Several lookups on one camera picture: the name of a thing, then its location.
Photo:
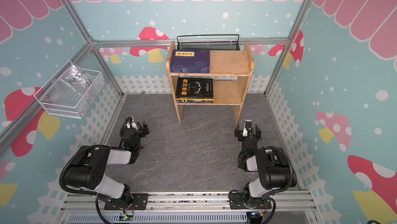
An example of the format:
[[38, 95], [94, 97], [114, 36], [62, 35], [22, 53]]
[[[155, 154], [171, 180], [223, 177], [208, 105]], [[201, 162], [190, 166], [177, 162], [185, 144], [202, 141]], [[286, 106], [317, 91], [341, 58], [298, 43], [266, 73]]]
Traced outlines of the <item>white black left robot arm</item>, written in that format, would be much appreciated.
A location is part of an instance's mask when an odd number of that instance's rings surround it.
[[128, 116], [119, 132], [119, 146], [83, 145], [61, 171], [59, 184], [62, 190], [96, 196], [110, 206], [127, 209], [134, 203], [127, 184], [105, 174], [108, 165], [134, 164], [143, 149], [141, 139], [149, 134], [145, 122], [136, 122]]

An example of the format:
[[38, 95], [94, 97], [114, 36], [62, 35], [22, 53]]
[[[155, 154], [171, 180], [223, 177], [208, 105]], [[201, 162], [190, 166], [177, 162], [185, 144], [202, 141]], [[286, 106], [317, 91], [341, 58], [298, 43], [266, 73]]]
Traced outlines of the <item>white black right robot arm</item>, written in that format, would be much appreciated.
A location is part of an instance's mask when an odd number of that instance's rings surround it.
[[258, 143], [262, 140], [261, 130], [257, 125], [252, 125], [251, 120], [246, 120], [242, 129], [237, 126], [234, 135], [242, 143], [242, 150], [237, 159], [238, 168], [244, 172], [256, 172], [258, 178], [247, 183], [242, 192], [229, 192], [230, 208], [272, 208], [270, 196], [297, 184], [297, 176], [290, 159], [282, 148], [259, 148]]

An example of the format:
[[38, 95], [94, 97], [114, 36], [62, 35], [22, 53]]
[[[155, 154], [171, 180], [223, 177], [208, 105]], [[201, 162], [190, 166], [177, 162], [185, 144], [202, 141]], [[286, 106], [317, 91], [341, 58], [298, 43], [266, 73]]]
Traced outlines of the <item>black book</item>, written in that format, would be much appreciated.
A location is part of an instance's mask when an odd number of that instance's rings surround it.
[[175, 97], [178, 101], [214, 99], [214, 81], [211, 78], [179, 78]]

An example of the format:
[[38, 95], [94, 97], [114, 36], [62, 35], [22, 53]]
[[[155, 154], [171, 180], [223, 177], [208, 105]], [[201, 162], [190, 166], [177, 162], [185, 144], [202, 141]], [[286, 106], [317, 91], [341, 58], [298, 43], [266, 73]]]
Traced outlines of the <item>yellow cover book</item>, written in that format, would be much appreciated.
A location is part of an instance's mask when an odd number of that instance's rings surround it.
[[214, 99], [176, 99], [176, 102], [186, 104], [211, 104], [214, 102]]

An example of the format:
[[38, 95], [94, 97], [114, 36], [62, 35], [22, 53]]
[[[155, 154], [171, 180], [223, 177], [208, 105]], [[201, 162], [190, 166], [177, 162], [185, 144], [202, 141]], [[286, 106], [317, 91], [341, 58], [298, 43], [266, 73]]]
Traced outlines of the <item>navy book yellow label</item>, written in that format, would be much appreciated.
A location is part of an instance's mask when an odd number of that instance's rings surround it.
[[202, 68], [210, 67], [209, 50], [182, 50], [173, 51], [170, 68]]
[[202, 71], [209, 71], [209, 68], [178, 68], [178, 67], [171, 67], [170, 71], [179, 71], [179, 70], [202, 70]]

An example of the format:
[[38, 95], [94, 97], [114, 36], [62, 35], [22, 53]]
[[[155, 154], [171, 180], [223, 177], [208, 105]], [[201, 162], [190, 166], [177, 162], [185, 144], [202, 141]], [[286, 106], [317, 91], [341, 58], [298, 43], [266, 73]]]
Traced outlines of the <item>blue book small yellow label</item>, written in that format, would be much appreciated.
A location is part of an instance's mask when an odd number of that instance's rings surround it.
[[179, 70], [179, 71], [171, 71], [173, 74], [209, 74], [209, 71], [200, 71], [200, 70]]

